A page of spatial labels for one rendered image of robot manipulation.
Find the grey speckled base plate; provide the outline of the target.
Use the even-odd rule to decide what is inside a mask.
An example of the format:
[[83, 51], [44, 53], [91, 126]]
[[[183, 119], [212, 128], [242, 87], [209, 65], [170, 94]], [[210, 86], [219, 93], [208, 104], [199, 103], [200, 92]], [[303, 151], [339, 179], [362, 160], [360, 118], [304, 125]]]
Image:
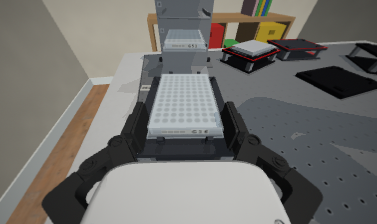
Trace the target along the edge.
[[355, 43], [328, 47], [320, 59], [275, 62], [245, 73], [208, 51], [224, 103], [233, 101], [249, 134], [279, 154], [323, 194], [309, 224], [377, 224], [377, 89], [338, 99], [296, 77], [339, 66], [377, 81], [349, 60]]

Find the grey plate hotel rack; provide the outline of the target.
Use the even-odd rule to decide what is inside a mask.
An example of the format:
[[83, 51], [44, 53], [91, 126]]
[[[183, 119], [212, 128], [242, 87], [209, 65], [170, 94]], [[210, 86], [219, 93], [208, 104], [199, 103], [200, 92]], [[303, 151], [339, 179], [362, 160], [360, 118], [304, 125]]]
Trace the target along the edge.
[[[214, 0], [155, 0], [163, 68], [161, 74], [208, 74], [207, 56]], [[212, 12], [212, 13], [211, 13]], [[200, 30], [206, 52], [163, 52], [169, 30]]]

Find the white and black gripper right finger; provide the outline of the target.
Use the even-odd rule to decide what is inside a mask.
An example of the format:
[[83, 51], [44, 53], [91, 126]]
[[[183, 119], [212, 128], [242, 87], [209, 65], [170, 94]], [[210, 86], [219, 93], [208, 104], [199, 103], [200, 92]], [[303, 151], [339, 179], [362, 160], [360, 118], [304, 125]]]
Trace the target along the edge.
[[290, 168], [282, 156], [262, 145], [258, 136], [249, 134], [233, 101], [225, 103], [221, 120], [227, 148], [235, 154], [233, 160], [261, 168], [281, 189], [280, 200], [290, 223], [309, 224], [323, 200], [321, 191], [294, 168]]

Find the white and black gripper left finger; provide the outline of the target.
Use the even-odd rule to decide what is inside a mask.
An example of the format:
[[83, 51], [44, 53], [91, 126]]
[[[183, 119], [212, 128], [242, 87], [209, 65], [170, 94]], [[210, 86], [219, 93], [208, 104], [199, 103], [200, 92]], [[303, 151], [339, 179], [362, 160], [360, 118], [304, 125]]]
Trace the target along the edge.
[[[42, 208], [53, 224], [80, 224], [88, 203], [86, 196], [96, 182], [119, 165], [138, 162], [147, 137], [149, 115], [145, 103], [137, 102], [120, 135], [112, 137], [108, 146], [81, 163], [42, 200]], [[114, 166], [113, 166], [114, 165]]]

